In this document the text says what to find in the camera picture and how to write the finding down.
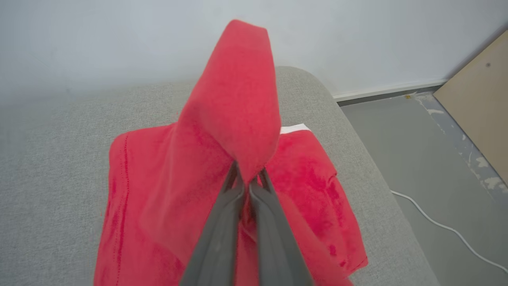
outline red t-shirt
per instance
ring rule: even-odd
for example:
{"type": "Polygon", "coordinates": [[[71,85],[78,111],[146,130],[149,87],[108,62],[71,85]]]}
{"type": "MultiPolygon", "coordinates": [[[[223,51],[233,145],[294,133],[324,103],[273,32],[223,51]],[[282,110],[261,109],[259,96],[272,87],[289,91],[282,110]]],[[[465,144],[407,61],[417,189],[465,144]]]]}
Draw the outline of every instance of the red t-shirt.
{"type": "MultiPolygon", "coordinates": [[[[350,285],[367,265],[336,170],[309,130],[280,134],[263,28],[232,21],[177,123],[120,135],[95,285],[176,285],[233,160],[245,182],[264,166],[318,285],[350,285]]],[[[255,222],[240,222],[236,285],[257,285],[255,222]]]]}

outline gray floor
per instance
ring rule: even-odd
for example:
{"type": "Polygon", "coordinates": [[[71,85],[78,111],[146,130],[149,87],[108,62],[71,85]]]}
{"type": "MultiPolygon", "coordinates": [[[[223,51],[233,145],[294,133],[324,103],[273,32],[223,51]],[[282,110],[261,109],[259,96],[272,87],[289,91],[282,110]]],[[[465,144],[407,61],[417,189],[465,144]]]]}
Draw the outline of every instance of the gray floor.
{"type": "MultiPolygon", "coordinates": [[[[433,119],[441,111],[426,109],[415,95],[342,110],[392,190],[411,196],[479,254],[508,267],[508,206],[494,199],[471,167],[472,152],[468,162],[457,139],[433,119]]],[[[508,274],[474,256],[454,233],[431,224],[408,200],[397,201],[441,285],[508,285],[508,274]]]]}

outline gray sofa cushion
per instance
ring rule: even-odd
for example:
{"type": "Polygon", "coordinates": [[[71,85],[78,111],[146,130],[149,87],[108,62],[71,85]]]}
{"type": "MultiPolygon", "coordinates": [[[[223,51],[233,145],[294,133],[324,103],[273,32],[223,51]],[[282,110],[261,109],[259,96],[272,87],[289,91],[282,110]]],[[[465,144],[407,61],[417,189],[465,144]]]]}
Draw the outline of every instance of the gray sofa cushion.
{"type": "MultiPolygon", "coordinates": [[[[114,137],[174,122],[193,82],[53,98],[0,111],[0,284],[90,285],[114,137]]],[[[369,265],[357,285],[437,285],[379,170],[330,93],[277,68],[282,123],[305,123],[335,164],[369,265]]]]}

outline stitched seam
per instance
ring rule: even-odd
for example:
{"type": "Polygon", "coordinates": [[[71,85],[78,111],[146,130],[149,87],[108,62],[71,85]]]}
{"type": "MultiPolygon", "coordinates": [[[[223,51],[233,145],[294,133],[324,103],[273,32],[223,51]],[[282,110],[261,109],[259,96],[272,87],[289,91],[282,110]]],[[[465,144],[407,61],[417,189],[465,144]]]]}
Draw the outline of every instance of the stitched seam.
{"type": "Polygon", "coordinates": [[[122,170],[122,173],[125,173],[125,178],[124,179],[125,179],[125,186],[126,186],[126,195],[124,197],[125,200],[122,198],[122,201],[124,201],[124,204],[123,204],[123,211],[122,211],[120,231],[119,231],[120,241],[118,243],[118,253],[117,253],[117,263],[118,263],[118,270],[117,270],[117,273],[116,273],[116,285],[117,286],[118,286],[118,283],[120,281],[120,268],[121,268],[121,257],[122,257],[122,248],[123,248],[123,236],[124,236],[123,232],[124,232],[124,226],[125,226],[125,214],[126,214],[126,211],[127,211],[127,201],[129,199],[129,193],[130,193],[130,189],[129,189],[129,168],[128,168],[128,163],[127,163],[127,139],[128,139],[128,137],[129,137],[129,135],[125,136],[125,141],[124,141],[124,144],[123,144],[124,169],[122,170]]]}

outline white wall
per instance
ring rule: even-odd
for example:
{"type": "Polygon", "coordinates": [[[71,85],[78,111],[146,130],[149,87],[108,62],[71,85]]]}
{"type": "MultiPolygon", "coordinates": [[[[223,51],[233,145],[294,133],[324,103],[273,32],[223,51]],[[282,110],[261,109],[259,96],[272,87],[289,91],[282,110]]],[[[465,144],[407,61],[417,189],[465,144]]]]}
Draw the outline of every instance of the white wall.
{"type": "Polygon", "coordinates": [[[450,76],[507,0],[2,0],[0,104],[197,77],[232,18],[334,95],[450,76]]]}

